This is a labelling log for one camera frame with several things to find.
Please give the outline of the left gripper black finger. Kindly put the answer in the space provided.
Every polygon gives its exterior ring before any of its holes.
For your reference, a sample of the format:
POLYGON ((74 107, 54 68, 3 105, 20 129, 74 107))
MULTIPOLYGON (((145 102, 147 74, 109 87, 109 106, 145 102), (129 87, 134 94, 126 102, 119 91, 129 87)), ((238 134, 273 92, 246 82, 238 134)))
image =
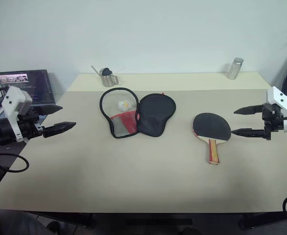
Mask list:
POLYGON ((48 104, 36 107, 36 112, 41 116, 47 116, 62 110, 63 107, 55 105, 55 104, 48 104))
POLYGON ((50 127, 43 127, 43 137, 48 138, 58 134, 62 134, 76 125, 76 122, 61 122, 50 127))

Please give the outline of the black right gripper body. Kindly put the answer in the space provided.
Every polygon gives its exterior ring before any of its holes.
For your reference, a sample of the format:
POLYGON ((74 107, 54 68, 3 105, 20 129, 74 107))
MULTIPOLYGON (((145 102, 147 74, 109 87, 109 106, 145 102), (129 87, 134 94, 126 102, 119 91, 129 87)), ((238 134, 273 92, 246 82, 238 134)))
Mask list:
POLYGON ((271 140, 271 133, 284 129, 283 115, 277 104, 263 104, 262 119, 264 120, 264 139, 271 140))

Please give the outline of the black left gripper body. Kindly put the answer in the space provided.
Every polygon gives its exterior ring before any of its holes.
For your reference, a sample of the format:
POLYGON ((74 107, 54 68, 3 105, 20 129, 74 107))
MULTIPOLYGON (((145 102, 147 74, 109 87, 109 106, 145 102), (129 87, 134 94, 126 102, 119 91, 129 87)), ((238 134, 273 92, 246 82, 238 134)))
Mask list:
POLYGON ((18 115, 18 126, 24 138, 32 139, 43 134, 40 115, 41 107, 30 107, 24 115, 18 115))

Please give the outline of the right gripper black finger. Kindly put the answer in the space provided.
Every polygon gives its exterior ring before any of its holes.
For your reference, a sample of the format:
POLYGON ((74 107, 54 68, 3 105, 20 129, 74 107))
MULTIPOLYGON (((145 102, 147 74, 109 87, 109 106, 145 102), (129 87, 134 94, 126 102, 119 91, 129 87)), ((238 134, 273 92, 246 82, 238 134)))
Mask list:
POLYGON ((266 138, 265 130, 254 130, 251 128, 240 128, 231 131, 232 134, 247 138, 266 138))
POLYGON ((253 105, 242 107, 234 111, 234 114, 239 115, 253 115, 255 113, 261 113, 263 111, 263 105, 253 105))

